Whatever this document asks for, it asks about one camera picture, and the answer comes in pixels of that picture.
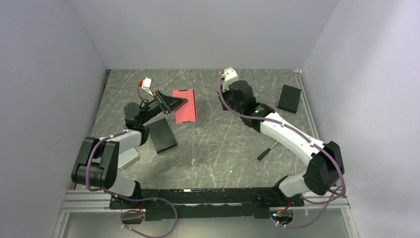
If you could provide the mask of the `black box near left arm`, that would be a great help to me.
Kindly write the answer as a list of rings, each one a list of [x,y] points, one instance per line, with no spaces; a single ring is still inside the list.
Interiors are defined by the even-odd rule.
[[[157,154],[161,154],[177,146],[175,136],[165,118],[147,125],[149,136]]]

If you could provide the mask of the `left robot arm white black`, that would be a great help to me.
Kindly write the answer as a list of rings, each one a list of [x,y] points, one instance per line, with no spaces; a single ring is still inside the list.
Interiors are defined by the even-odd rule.
[[[145,126],[146,122],[160,113],[169,114],[188,102],[188,99],[167,96],[159,90],[152,96],[151,101],[130,102],[124,107],[125,128],[121,132],[83,140],[71,173],[73,183],[85,185],[89,191],[104,190],[123,196],[122,200],[129,208],[141,204],[141,185],[119,172],[119,157],[147,142],[150,129]]]

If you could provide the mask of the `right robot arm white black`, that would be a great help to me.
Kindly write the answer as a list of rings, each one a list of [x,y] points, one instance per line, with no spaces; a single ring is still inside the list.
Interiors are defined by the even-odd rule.
[[[275,139],[292,151],[307,166],[306,171],[286,176],[277,182],[273,200],[279,206],[292,196],[313,192],[325,195],[344,174],[340,147],[311,138],[283,119],[266,104],[256,101],[251,86],[244,80],[219,79],[222,108],[239,116],[255,131]]]

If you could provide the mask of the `red cardboard paper box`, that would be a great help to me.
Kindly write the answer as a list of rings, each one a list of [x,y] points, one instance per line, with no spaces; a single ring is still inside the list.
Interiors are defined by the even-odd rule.
[[[187,123],[197,121],[196,97],[194,89],[174,90],[173,97],[186,99],[187,102],[175,110],[176,123]]]

